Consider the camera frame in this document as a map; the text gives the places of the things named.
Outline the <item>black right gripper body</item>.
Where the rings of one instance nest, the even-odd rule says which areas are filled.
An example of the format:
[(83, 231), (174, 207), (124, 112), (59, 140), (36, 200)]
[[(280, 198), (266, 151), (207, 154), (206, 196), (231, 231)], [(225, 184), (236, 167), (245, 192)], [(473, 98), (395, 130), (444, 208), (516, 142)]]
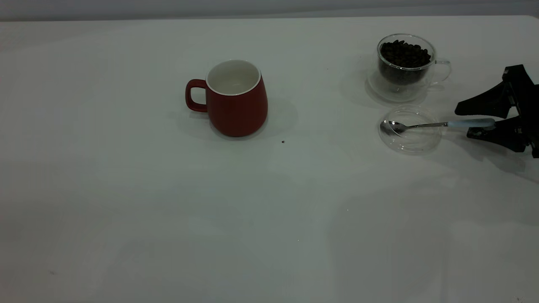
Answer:
[(539, 93), (522, 64), (508, 66), (504, 70), (502, 80), (508, 99), (518, 112), (522, 121), (520, 132), (527, 138), (527, 146), (531, 147), (532, 157), (539, 157)]

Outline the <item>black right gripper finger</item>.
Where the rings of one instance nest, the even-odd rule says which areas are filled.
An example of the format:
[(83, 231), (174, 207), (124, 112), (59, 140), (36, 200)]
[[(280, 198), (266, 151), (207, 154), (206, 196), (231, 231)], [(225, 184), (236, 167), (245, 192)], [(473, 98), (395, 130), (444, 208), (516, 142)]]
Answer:
[(486, 92), (458, 103), (455, 114), (459, 116), (485, 115), (506, 119), (510, 103), (504, 82)]
[(520, 117), (500, 120), (489, 127), (472, 127), (467, 137), (503, 146), (516, 153), (523, 153), (527, 147), (527, 138), (520, 132)]

